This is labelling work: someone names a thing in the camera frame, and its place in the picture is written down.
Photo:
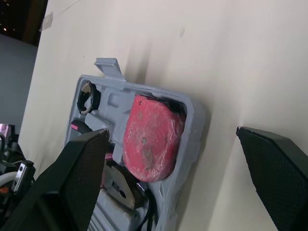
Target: black tool part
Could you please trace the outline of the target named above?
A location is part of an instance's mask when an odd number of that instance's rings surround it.
[[[142,206],[144,198],[136,179],[113,160],[106,160],[103,184],[107,193],[125,207],[133,210]]]
[[[18,198],[22,198],[29,190],[34,173],[35,168],[33,167],[32,161],[24,160],[20,163],[15,180],[11,187],[11,191]]]
[[[90,97],[91,104],[89,108],[85,107],[85,103]],[[96,89],[95,84],[91,82],[87,82],[80,91],[78,101],[77,101],[77,108],[79,113],[82,115],[86,115],[87,113],[97,110],[98,106],[100,105],[101,101],[101,93]]]
[[[74,119],[71,122],[71,128],[78,131],[80,134],[86,134],[88,132],[92,132],[92,129],[89,128],[84,122],[78,119]]]
[[[290,139],[239,127],[251,179],[279,231],[308,230],[308,157]]]
[[[18,167],[14,164],[7,163],[5,161],[0,162],[0,175],[8,172],[15,172],[18,170]]]
[[[29,189],[1,231],[86,231],[100,191],[109,131],[67,143]]]

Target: red sanding disc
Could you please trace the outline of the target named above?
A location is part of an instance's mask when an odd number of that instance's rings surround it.
[[[185,118],[161,102],[136,95],[123,140],[127,169],[144,182],[163,180],[174,169]]]

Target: open tool case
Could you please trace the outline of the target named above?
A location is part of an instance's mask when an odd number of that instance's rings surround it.
[[[87,75],[80,77],[72,103],[64,144],[80,135],[79,132],[71,128],[73,120],[78,119],[85,122],[92,130],[107,128],[110,131],[110,142],[114,144],[112,158],[119,165],[125,166],[123,138],[135,96],[141,95],[174,102],[182,107],[186,119],[180,137],[175,167],[164,180],[146,184],[155,197],[157,206],[152,230],[175,230],[178,218],[176,204],[192,164],[200,152],[200,138],[206,120],[205,110],[199,102],[184,94],[126,82],[116,59],[97,58],[95,65],[104,73],[104,77]],[[96,86],[96,90],[101,93],[101,98],[97,110],[82,115],[78,109],[77,101],[82,87],[87,82]],[[146,202],[134,210],[120,207],[104,190],[101,190],[88,230],[134,231],[141,223],[147,209]]]

